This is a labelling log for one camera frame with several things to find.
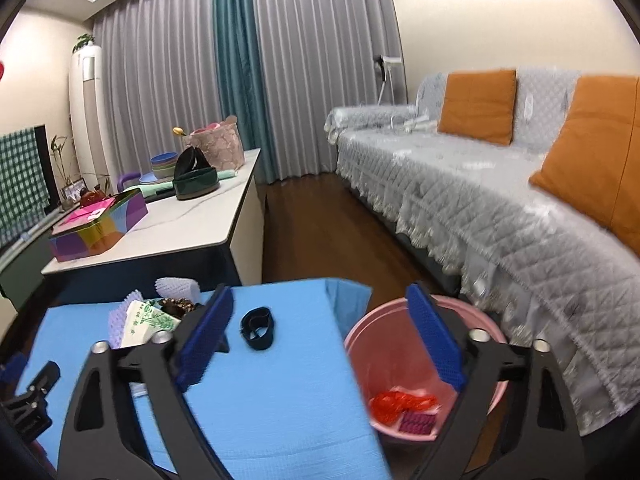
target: black elastic band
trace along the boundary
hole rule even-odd
[[[273,330],[275,321],[271,310],[262,306],[247,312],[240,322],[240,333],[247,344],[254,350],[266,350],[273,343]],[[264,328],[264,334],[259,335],[257,330]]]

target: colorful storage box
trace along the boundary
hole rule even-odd
[[[56,260],[66,262],[111,249],[147,213],[139,189],[131,189],[87,207],[57,224],[49,237]]]

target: blue table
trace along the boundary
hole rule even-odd
[[[343,280],[305,280],[237,287],[227,336],[186,400],[216,454],[236,480],[389,480],[342,340],[364,314],[367,287]],[[203,293],[203,301],[210,292]],[[52,464],[66,409],[92,343],[107,339],[115,303],[47,311],[18,392],[49,360],[60,366],[52,389],[53,425],[38,442]],[[247,311],[268,306],[276,321],[271,348],[257,352],[239,333]],[[254,410],[246,409],[255,406]],[[175,470],[147,397],[136,409],[156,464]]]

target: air conditioner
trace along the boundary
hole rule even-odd
[[[71,58],[69,105],[78,166],[89,189],[115,189],[118,173],[104,108],[101,47],[89,44]]]

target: photo frame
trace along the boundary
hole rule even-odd
[[[74,183],[69,184],[62,188],[63,200],[72,200],[74,203],[80,202],[80,192],[86,188],[84,178],[76,180]]]

